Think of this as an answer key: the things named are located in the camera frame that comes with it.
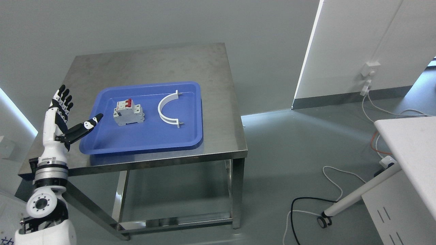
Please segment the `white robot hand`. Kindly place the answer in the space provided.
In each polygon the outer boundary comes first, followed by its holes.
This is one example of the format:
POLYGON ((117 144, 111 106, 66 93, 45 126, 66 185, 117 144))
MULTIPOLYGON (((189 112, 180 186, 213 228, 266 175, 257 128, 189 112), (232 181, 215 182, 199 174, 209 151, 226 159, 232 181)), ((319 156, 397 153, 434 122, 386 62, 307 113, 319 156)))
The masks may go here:
POLYGON ((42 140, 44 151, 38 158, 39 164, 53 160, 55 164, 67 165, 67 148, 64 144, 75 143, 89 134, 104 116, 99 113, 68 129, 66 123, 73 105, 69 89, 66 89, 65 85, 61 85, 53 95, 52 107, 45 113, 42 140))

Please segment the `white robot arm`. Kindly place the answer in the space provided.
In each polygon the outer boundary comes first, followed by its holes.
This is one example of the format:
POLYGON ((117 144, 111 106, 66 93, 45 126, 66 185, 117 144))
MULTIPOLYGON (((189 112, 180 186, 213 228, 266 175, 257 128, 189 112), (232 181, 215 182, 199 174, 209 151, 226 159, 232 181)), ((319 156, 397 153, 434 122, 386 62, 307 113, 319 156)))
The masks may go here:
POLYGON ((66 154, 71 144, 89 134, 103 118, 98 114, 74 127, 67 121, 73 107, 69 89, 62 85, 50 101, 43 127, 43 154, 30 159, 34 191, 26 206, 28 217, 15 232, 16 245, 75 245, 75 228, 68 216, 66 154))

